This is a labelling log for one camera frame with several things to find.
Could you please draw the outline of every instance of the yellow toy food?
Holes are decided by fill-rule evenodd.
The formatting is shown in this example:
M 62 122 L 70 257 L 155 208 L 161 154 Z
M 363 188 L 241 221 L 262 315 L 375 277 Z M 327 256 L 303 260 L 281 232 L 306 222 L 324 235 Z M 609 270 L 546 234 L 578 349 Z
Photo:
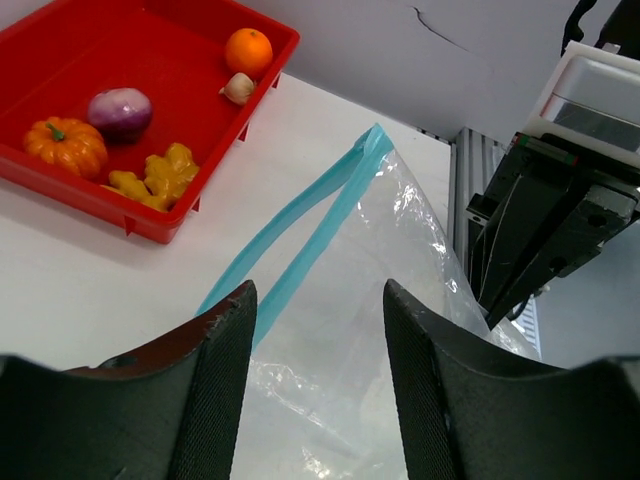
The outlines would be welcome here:
M 173 206 L 184 194 L 200 168 L 193 163 L 191 150 L 180 143 L 173 143 L 164 157 L 147 157 L 144 184 L 157 197 L 166 199 Z
M 144 181 L 132 172 L 114 170 L 109 174 L 111 186 L 103 187 L 167 212 L 182 197 L 200 170 L 193 162 L 191 150 L 180 143 L 171 144 L 164 157 L 147 157 L 145 165 Z

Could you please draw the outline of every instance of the garlic bulb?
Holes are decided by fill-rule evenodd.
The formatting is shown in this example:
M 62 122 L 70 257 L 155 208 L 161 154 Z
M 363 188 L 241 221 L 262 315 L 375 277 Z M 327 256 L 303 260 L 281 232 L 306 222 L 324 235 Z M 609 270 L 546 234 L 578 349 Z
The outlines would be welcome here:
M 233 103 L 244 105 L 249 101 L 249 97 L 255 88 L 256 84 L 247 75 L 236 73 L 218 93 L 226 96 Z

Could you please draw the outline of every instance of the orange pumpkin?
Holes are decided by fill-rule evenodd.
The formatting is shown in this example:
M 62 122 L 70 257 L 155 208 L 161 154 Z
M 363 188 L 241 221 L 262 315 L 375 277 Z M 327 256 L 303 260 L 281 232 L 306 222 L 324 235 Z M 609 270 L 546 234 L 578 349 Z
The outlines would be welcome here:
M 24 149 L 86 179 L 95 178 L 108 158 L 100 132 L 75 118 L 50 117 L 34 123 L 24 137 Z
M 271 42 L 258 30 L 241 28 L 227 40 L 224 59 L 233 73 L 242 72 L 256 80 L 273 61 Z

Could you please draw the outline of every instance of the orange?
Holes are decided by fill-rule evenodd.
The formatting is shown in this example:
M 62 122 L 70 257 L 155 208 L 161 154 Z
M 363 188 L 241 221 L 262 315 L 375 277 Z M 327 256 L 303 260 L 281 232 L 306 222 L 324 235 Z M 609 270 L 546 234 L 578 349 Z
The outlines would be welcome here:
M 224 59 L 233 73 L 242 72 L 255 80 L 273 61 L 271 42 L 258 30 L 241 28 L 227 40 Z

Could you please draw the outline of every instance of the table surface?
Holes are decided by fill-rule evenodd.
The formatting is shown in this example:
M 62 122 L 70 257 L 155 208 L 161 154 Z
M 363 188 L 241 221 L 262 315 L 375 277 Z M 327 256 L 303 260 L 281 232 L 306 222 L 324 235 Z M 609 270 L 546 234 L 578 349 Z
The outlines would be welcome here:
M 287 75 L 168 246 L 0 180 L 0 352 L 95 366 L 189 320 L 244 245 L 376 122 L 446 228 L 448 145 Z

